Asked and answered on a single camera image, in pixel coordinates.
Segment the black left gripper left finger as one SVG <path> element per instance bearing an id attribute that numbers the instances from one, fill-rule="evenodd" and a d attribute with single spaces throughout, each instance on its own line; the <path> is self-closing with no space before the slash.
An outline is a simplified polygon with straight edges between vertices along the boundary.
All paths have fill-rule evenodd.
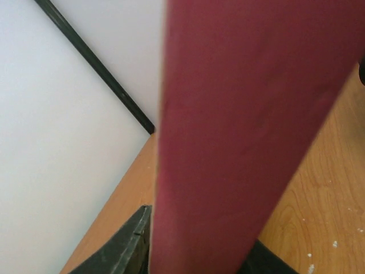
<path id="1" fill-rule="evenodd" d="M 141 206 L 109 241 L 70 273 L 148 273 L 151 213 L 151 205 Z"/>

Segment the pink picture frame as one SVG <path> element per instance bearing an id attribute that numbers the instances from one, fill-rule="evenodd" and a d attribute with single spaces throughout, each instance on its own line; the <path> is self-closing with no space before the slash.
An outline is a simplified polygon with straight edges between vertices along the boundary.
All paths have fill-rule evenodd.
<path id="1" fill-rule="evenodd" d="M 150 273 L 236 273 L 356 62 L 363 1 L 168 1 Z"/>

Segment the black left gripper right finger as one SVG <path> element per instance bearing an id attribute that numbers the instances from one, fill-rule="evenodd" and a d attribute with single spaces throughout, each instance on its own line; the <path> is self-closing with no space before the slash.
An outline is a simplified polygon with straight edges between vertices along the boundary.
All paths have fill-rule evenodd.
<path id="1" fill-rule="evenodd" d="M 241 265 L 241 274 L 297 274 L 288 264 L 256 240 Z"/>

